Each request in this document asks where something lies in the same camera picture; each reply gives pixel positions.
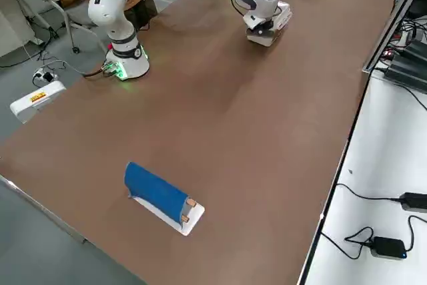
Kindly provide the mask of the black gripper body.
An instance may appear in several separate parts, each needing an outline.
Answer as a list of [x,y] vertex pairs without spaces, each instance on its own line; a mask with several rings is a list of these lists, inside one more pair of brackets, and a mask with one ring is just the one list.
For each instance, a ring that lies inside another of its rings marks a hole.
[[276,33],[281,29],[278,15],[269,18],[260,18],[246,14],[247,33]]

